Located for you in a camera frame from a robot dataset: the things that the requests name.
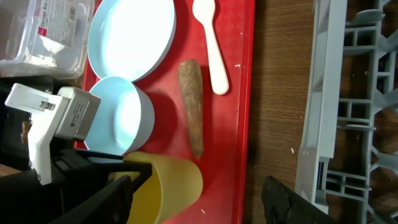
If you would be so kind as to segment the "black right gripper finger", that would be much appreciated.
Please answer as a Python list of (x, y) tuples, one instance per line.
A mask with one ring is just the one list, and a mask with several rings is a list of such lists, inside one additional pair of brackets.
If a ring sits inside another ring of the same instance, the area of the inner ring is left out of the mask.
[(262, 187), (267, 224), (336, 224), (336, 221), (273, 176)]

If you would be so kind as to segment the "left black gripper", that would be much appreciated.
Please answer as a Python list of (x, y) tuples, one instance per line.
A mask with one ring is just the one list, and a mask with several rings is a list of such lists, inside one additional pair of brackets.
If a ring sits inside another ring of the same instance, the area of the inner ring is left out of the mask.
[(60, 151), (51, 168), (47, 185), (34, 170), (1, 177), (1, 223), (127, 223), (134, 192), (152, 175), (150, 163), (84, 149)]

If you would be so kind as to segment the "yellow plastic cup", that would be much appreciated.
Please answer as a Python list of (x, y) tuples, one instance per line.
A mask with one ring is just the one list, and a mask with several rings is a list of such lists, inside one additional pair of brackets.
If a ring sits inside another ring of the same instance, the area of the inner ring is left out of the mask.
[(194, 162), (139, 151), (124, 159), (152, 164), (152, 175), (133, 194), (128, 224), (162, 223), (199, 199), (203, 177)]

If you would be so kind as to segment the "light blue bowl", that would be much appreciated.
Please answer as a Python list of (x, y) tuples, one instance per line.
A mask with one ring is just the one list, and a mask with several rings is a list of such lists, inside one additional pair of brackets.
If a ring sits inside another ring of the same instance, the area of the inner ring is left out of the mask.
[(122, 156), (146, 143), (154, 128), (155, 113), (142, 90), (124, 78), (106, 77), (90, 93), (101, 103), (84, 141), (87, 149)]

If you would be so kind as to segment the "brown food scrap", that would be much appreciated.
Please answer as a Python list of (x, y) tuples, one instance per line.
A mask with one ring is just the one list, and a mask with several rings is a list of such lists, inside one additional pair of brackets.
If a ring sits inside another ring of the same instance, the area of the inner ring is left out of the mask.
[(28, 142), (28, 133), (32, 127), (32, 123), (30, 121), (22, 122), (22, 132), (21, 132), (21, 143), (27, 144)]

